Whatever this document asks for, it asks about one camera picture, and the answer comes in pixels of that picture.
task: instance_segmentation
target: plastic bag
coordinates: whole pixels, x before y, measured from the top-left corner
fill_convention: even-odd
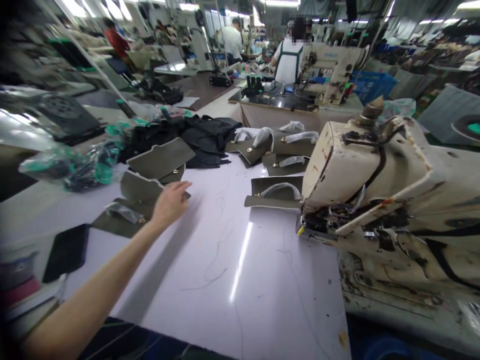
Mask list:
[[[233,142],[236,143],[237,141],[239,141],[240,135],[242,135],[242,134],[245,134],[244,139],[248,139],[248,140],[251,140],[255,137],[255,135],[253,135],[250,131],[248,131],[246,128],[242,127],[242,128],[239,128],[238,131],[236,132],[235,138],[233,139]]]
[[[105,210],[106,210],[106,213],[108,215],[112,215],[113,213],[117,213],[121,217],[123,217],[124,219],[128,220],[129,222],[131,222],[133,224],[139,223],[141,221],[141,219],[145,219],[145,217],[141,213],[136,212],[136,211],[132,210],[131,208],[129,208],[125,205],[122,205],[121,203],[116,202],[116,201],[111,202],[110,204],[105,206]]]
[[[403,98],[392,101],[385,101],[385,108],[378,117],[378,121],[383,123],[394,116],[411,117],[417,111],[417,103],[414,99]]]
[[[278,189],[282,189],[282,188],[292,188],[293,189],[293,196],[295,199],[300,199],[300,191],[295,187],[293,186],[291,183],[289,182],[280,182],[278,184],[275,184],[275,185],[272,185],[270,186],[268,189],[264,190],[260,196],[262,198],[264,198],[265,196],[267,196],[269,193],[271,192],[274,192],[275,190],[278,190]]]
[[[18,171],[39,181],[63,185],[67,191],[82,193],[112,182],[112,168],[118,162],[121,149],[120,137],[91,146],[85,155],[57,144],[26,159]]]
[[[468,319],[472,330],[480,336],[480,306],[473,301],[458,300],[461,311]]]
[[[305,156],[290,156],[290,157],[286,158],[285,160],[280,161],[278,163],[278,165],[281,168],[284,168],[288,165],[292,165],[292,164],[296,164],[296,163],[305,164]]]
[[[279,130],[282,130],[282,131],[299,130],[300,133],[304,133],[305,126],[300,121],[290,121],[289,124],[283,125]]]
[[[316,131],[306,131],[306,132],[300,132],[298,134],[293,134],[293,135],[288,135],[285,136],[286,143],[290,144],[293,142],[296,142],[298,140],[302,139],[311,139],[311,143],[315,144],[317,140],[319,139],[319,133]]]
[[[255,136],[255,140],[253,140],[253,144],[252,144],[252,147],[254,149],[257,148],[258,145],[260,145],[261,143],[263,143],[265,140],[267,140],[270,135],[273,135],[273,131],[271,128],[269,127],[262,127],[260,129],[260,131],[258,132],[258,134]]]

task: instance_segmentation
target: blue basket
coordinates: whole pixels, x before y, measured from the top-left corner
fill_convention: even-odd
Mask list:
[[[353,72],[356,79],[358,71]],[[358,95],[363,106],[383,95],[386,98],[399,81],[384,72],[362,71],[358,77],[353,92]]]

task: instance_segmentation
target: worker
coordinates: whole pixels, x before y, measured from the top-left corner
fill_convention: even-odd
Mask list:
[[[307,22],[302,17],[291,20],[288,36],[283,39],[270,61],[275,68],[275,81],[295,84],[300,79],[302,56],[307,36]]]
[[[231,25],[222,29],[228,65],[242,62],[242,34],[240,33],[240,18],[234,17]]]
[[[250,54],[250,30],[245,28],[241,31],[241,42],[243,43],[243,52]]]
[[[132,28],[130,37],[133,39],[133,44],[131,45],[133,51],[139,51],[145,46],[145,41],[140,36],[140,30],[136,26]]]
[[[127,55],[127,50],[130,50],[129,43],[115,30],[115,23],[108,17],[103,18],[103,23],[106,26],[104,35],[108,39],[111,47],[115,50],[118,57],[130,67],[130,70],[135,69],[132,59]]]
[[[87,347],[160,235],[187,211],[190,182],[167,185],[130,242],[26,338],[28,359],[74,360]]]

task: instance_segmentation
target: plastic crate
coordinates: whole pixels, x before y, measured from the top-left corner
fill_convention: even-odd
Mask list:
[[[356,79],[358,71],[353,72],[352,79]],[[362,105],[383,95],[387,98],[398,80],[387,73],[362,71],[356,80],[353,92],[358,95]]]
[[[393,100],[396,99],[416,99],[420,93],[437,78],[433,74],[413,74],[403,69],[398,69],[395,74],[395,79],[398,80],[396,85],[390,93]]]
[[[390,76],[395,76],[400,66],[388,65],[376,59],[370,59],[363,68],[365,71],[374,73],[387,73]]]

